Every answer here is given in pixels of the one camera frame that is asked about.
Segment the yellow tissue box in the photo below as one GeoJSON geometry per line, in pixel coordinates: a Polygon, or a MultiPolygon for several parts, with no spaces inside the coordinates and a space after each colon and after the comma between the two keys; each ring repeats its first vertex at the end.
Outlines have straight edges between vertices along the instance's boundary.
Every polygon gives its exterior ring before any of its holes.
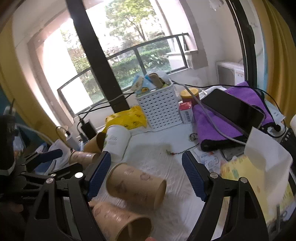
{"type": "MultiPolygon", "coordinates": [[[[257,169],[246,155],[240,156],[237,159],[230,161],[221,166],[222,178],[229,180],[238,180],[245,177],[250,183],[256,198],[262,209],[265,221],[270,224],[275,220],[276,206],[269,207],[267,197],[264,189],[264,172],[257,169]]],[[[278,204],[280,206],[280,213],[283,213],[286,208],[293,203],[294,195],[290,184],[287,184],[283,198],[278,204]]]]}

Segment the brown paper cup centre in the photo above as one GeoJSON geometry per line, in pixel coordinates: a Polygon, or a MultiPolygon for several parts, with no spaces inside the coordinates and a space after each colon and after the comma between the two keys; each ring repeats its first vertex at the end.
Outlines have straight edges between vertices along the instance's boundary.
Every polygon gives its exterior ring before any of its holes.
{"type": "Polygon", "coordinates": [[[106,179],[109,195],[151,210],[163,203],[167,181],[126,163],[115,165],[106,179]]]}

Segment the brown paper cup behind white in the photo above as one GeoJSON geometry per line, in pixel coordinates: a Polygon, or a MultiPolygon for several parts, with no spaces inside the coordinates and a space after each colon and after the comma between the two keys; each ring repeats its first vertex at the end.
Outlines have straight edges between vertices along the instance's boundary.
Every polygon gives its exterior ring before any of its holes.
{"type": "Polygon", "coordinates": [[[84,145],[83,152],[101,154],[104,148],[106,133],[100,132],[84,145]]]}

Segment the white power strip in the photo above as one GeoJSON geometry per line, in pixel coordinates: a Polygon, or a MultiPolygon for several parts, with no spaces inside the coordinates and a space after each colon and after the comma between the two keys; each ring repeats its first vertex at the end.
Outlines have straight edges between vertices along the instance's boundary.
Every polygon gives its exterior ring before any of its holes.
{"type": "Polygon", "coordinates": [[[282,121],[278,124],[268,123],[261,126],[259,130],[267,134],[271,138],[278,139],[282,138],[285,135],[287,131],[287,125],[285,124],[285,121],[282,121]]]}

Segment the black power adapter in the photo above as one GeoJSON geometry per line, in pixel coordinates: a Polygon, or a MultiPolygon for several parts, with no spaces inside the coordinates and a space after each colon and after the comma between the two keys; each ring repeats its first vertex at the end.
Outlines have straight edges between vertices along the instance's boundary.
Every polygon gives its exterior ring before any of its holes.
{"type": "Polygon", "coordinates": [[[89,120],[88,121],[81,120],[81,130],[89,140],[91,140],[97,135],[97,132],[93,124],[89,120]]]}

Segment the brown paper cup left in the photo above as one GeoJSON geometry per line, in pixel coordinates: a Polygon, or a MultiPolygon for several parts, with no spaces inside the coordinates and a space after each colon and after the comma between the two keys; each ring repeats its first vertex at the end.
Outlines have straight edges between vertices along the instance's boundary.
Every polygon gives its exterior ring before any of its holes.
{"type": "Polygon", "coordinates": [[[69,164],[79,163],[82,165],[83,170],[85,170],[90,164],[94,163],[100,154],[98,153],[87,153],[87,152],[78,152],[74,151],[70,155],[68,161],[69,164]]]}

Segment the purple towel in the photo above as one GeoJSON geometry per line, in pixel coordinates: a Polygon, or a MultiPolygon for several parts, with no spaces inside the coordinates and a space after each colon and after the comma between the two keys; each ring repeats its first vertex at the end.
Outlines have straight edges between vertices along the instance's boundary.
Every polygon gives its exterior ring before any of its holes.
{"type": "MultiPolygon", "coordinates": [[[[263,95],[251,88],[247,82],[242,82],[223,91],[256,108],[260,108],[265,113],[265,119],[261,126],[275,123],[271,112],[265,104],[263,95]]],[[[243,135],[243,133],[217,114],[205,108],[202,103],[194,106],[193,114],[202,151],[210,152],[246,144],[249,135],[243,135]]]]}

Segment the brown paper cup near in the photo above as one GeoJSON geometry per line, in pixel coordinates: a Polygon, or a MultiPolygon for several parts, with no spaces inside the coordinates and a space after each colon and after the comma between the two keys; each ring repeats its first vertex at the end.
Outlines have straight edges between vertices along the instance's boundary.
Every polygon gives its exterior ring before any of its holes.
{"type": "Polygon", "coordinates": [[[96,202],[91,210],[106,240],[146,240],[152,232],[152,221],[148,216],[112,203],[96,202]]]}

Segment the snack packets in basket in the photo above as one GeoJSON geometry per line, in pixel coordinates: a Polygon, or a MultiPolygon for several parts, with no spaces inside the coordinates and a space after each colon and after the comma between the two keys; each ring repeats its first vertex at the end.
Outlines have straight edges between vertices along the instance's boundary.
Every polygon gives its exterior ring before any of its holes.
{"type": "Polygon", "coordinates": [[[132,82],[131,91],[137,96],[147,94],[153,90],[168,87],[171,84],[170,78],[164,71],[152,71],[146,75],[137,74],[132,82]]]}

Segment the yellow plastic bag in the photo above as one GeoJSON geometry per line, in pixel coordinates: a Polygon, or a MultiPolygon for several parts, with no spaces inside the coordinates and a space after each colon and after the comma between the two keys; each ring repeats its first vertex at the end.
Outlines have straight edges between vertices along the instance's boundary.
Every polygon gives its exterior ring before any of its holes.
{"type": "Polygon", "coordinates": [[[124,126],[128,130],[143,126],[147,127],[147,119],[141,107],[136,105],[132,106],[129,110],[124,110],[119,113],[109,115],[105,119],[105,128],[103,132],[107,132],[107,129],[112,125],[124,126]]]}

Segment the yellow curtain right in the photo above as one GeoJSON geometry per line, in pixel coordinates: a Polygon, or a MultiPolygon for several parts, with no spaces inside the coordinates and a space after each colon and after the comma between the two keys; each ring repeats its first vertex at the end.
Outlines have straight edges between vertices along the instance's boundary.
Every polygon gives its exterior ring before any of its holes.
{"type": "Polygon", "coordinates": [[[253,1],[267,53],[267,92],[286,120],[295,115],[295,43],[280,12],[269,1],[253,1]]]}

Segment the white tissue paper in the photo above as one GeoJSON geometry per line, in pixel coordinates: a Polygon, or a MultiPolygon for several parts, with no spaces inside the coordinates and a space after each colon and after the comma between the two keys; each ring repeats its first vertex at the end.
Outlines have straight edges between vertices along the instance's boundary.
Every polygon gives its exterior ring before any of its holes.
{"type": "Polygon", "coordinates": [[[280,204],[288,184],[291,154],[256,128],[251,129],[244,153],[257,169],[264,172],[264,189],[269,207],[280,204]]]}

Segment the black window post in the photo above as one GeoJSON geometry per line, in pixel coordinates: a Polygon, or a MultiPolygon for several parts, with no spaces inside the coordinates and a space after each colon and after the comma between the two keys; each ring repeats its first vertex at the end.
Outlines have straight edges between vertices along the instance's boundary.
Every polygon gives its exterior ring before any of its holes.
{"type": "Polygon", "coordinates": [[[88,18],[83,1],[68,0],[66,4],[96,82],[105,98],[115,113],[130,109],[88,18]]]}

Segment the black tablet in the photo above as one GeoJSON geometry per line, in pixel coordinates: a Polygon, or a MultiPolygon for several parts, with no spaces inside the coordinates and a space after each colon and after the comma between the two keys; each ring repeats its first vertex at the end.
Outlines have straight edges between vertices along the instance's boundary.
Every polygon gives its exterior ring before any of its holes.
{"type": "Polygon", "coordinates": [[[220,89],[214,89],[201,103],[245,136],[250,134],[252,128],[260,128],[265,119],[265,113],[260,108],[220,89]]]}

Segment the red jar yellow lid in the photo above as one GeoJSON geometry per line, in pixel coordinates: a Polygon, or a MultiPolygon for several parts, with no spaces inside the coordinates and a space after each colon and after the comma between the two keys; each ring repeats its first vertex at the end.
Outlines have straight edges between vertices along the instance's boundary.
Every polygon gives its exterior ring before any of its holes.
{"type": "MultiPolygon", "coordinates": [[[[192,92],[192,94],[196,97],[196,99],[199,99],[199,90],[197,88],[189,88],[189,90],[192,92]]],[[[191,95],[191,93],[188,92],[188,90],[184,89],[180,92],[180,97],[183,102],[191,102],[192,106],[198,104],[196,99],[191,95]]]]}

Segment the black window railing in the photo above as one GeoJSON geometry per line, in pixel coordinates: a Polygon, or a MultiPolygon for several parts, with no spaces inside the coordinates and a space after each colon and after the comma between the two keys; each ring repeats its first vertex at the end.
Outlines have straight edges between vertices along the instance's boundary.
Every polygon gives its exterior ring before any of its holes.
{"type": "MultiPolygon", "coordinates": [[[[121,90],[128,90],[135,75],[161,70],[167,74],[189,67],[185,52],[189,49],[188,33],[159,37],[134,45],[107,57],[121,90]]],[[[75,61],[77,74],[61,85],[58,96],[71,117],[83,114],[105,100],[91,66],[85,58],[75,61]]]]}

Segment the white perforated plastic basket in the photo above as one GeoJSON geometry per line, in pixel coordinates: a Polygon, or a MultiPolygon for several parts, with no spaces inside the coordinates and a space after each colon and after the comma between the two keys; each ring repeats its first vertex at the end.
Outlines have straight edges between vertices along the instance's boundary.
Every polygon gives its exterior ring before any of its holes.
{"type": "Polygon", "coordinates": [[[153,132],[181,124],[179,102],[173,83],[136,98],[153,132]]]}

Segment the small red white carton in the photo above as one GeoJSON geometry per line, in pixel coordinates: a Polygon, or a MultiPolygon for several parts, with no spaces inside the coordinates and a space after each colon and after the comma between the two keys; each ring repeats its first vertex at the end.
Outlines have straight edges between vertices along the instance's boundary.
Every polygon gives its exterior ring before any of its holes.
{"type": "Polygon", "coordinates": [[[194,123],[193,108],[191,102],[182,102],[179,104],[179,114],[183,123],[194,123]]]}

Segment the white air conditioner unit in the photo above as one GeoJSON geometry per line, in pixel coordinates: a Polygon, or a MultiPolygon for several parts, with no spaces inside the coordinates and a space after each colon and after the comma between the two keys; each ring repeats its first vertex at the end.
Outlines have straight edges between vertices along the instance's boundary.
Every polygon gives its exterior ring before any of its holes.
{"type": "Polygon", "coordinates": [[[238,85],[245,81],[244,66],[235,62],[216,62],[218,80],[221,85],[238,85]]]}

